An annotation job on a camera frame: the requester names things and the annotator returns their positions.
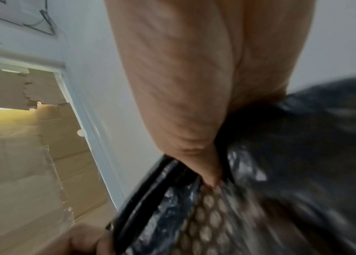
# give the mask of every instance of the black plastic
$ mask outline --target black plastic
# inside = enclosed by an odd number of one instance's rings
[[[356,254],[356,78],[244,109],[216,146],[238,254]],[[164,157],[113,222],[117,254],[168,254],[200,185]]]

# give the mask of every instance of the human hand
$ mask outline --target human hand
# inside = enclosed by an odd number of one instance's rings
[[[227,115],[283,97],[314,0],[105,0],[136,103],[158,148],[217,185]]]
[[[58,236],[36,255],[114,254],[111,232],[78,224]]]

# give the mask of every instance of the skin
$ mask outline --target skin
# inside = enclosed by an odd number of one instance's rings
[[[283,97],[314,0],[105,0],[133,95],[157,147],[218,184],[227,115]]]

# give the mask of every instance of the shiny plastic surface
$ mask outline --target shiny plastic surface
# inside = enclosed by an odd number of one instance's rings
[[[233,226],[230,254],[356,254],[356,78],[244,109],[228,118],[216,145],[226,174],[224,217]],[[151,189],[168,186],[161,203],[140,208],[152,212],[141,219],[143,231],[125,222],[127,231],[140,234],[127,250],[116,242],[118,254],[174,248],[200,182],[175,160],[162,171],[143,194],[149,199]],[[132,211],[123,209],[115,223],[127,214]]]

